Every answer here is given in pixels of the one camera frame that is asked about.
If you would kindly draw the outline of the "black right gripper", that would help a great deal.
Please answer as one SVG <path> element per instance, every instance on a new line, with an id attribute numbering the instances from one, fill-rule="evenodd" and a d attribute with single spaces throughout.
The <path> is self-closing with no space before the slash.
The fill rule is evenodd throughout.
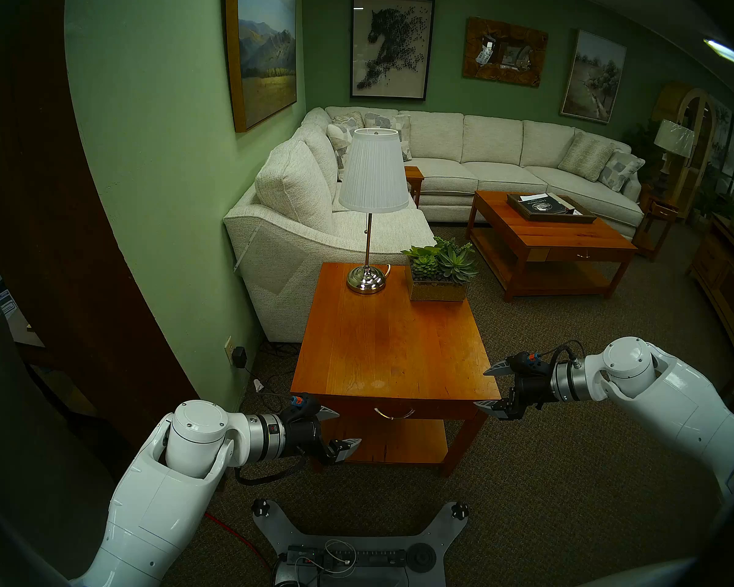
<path id="1" fill-rule="evenodd" d="M 513 359 L 505 358 L 491 365 L 483 373 L 484 376 L 513 375 L 513 385 L 510 387 L 508 405 L 505 400 L 475 401 L 477 409 L 490 417 L 502 420 L 518 420 L 523 418 L 528 406 L 533 405 L 541 409 L 543 405 L 554 402 L 554 393 L 550 384 L 551 372 L 515 373 Z"/>

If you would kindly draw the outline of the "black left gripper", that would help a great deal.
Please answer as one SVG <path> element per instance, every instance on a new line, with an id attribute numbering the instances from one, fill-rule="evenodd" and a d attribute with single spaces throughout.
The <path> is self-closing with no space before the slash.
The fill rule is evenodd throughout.
<path id="1" fill-rule="evenodd" d="M 285 443 L 280 458 L 311 456 L 324 465 L 344 463 L 355 454 L 361 438 L 332 439 L 326 444 L 322 438 L 321 419 L 337 419 L 340 414 L 320 404 L 305 407 L 289 404 L 280 412 L 280 423 L 285 430 Z"/>

